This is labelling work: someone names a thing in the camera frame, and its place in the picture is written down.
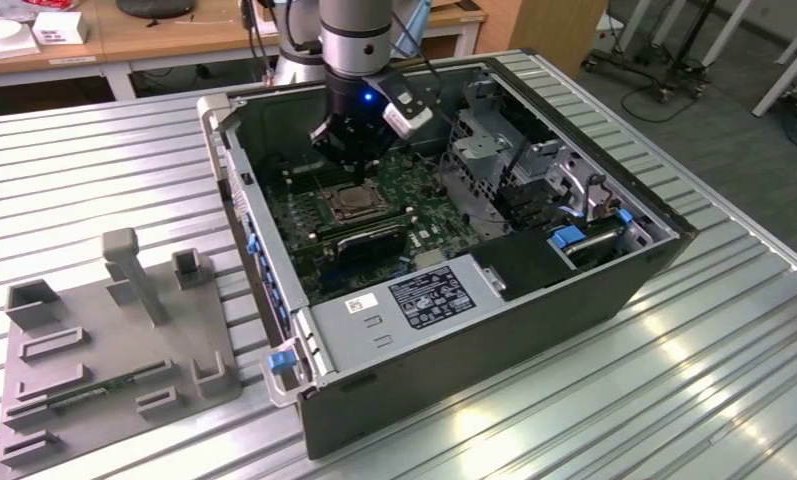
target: blue latch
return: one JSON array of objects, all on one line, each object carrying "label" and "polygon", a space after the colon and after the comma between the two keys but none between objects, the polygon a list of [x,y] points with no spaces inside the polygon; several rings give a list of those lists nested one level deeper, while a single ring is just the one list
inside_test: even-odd
[{"label": "blue latch", "polygon": [[585,234],[575,225],[559,228],[555,230],[555,233],[553,233],[553,243],[562,250],[574,243],[579,243],[582,240],[585,240]]},{"label": "blue latch", "polygon": [[623,225],[626,226],[629,226],[629,224],[633,223],[633,220],[635,219],[635,217],[633,217],[633,214],[625,208],[621,208],[617,211],[617,217],[623,221]]},{"label": "blue latch", "polygon": [[262,251],[262,246],[259,245],[259,239],[255,236],[255,233],[250,234],[250,239],[247,240],[247,253],[250,255],[255,255],[259,251]]},{"label": "blue latch", "polygon": [[282,373],[296,365],[296,355],[294,350],[274,352],[267,356],[267,366],[272,373]]}]

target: aluminum extrusion table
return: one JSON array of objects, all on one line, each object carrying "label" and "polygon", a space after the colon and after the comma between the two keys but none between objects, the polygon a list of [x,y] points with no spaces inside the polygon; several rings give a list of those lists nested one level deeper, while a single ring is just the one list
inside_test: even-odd
[{"label": "aluminum extrusion table", "polygon": [[[132,225],[144,265],[184,246],[212,256],[244,384],[228,404],[32,478],[797,478],[796,254],[549,63],[498,58],[702,233],[613,319],[319,461],[259,376],[204,92],[0,117],[0,304],[18,279],[103,278],[92,237]],[[6,332],[0,314],[0,391]]]}]

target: barcode sticker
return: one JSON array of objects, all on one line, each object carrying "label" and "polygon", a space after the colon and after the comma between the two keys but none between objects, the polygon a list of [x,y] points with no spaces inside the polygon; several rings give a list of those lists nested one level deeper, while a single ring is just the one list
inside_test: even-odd
[{"label": "barcode sticker", "polygon": [[373,293],[366,293],[365,295],[345,301],[345,306],[350,313],[362,312],[366,308],[377,306],[377,297]]},{"label": "barcode sticker", "polygon": [[90,63],[95,62],[95,57],[70,57],[70,58],[55,58],[48,60],[51,65],[66,65],[68,63]]}]

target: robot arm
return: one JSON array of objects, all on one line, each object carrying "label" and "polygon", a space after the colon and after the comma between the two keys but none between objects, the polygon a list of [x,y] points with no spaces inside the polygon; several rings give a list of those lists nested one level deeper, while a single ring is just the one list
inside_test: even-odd
[{"label": "robot arm", "polygon": [[417,53],[429,12],[430,0],[296,0],[276,19],[283,57],[323,62],[327,114],[311,132],[312,146],[354,171],[359,182],[394,141],[433,118],[421,95],[389,66],[394,51]]}]

